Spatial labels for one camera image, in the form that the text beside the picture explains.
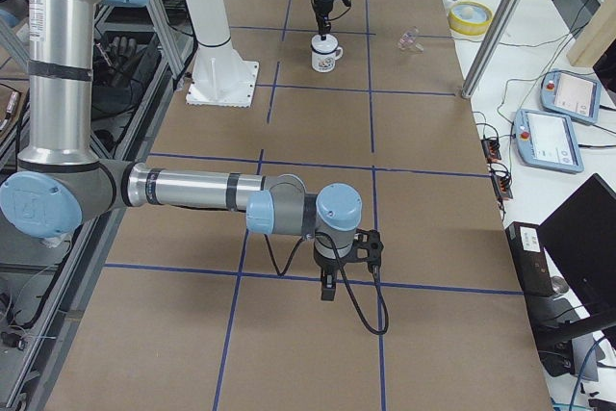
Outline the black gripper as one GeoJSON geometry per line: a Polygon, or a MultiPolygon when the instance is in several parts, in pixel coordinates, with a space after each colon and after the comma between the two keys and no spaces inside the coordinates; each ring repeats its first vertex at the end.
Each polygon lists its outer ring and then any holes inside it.
{"type": "Polygon", "coordinates": [[[334,0],[312,0],[319,35],[325,36],[331,31],[329,16],[333,10],[333,4],[334,0]]]}
{"type": "Polygon", "coordinates": [[[336,295],[337,274],[340,269],[340,259],[327,257],[315,252],[315,262],[321,269],[321,300],[333,301],[336,295]]]}

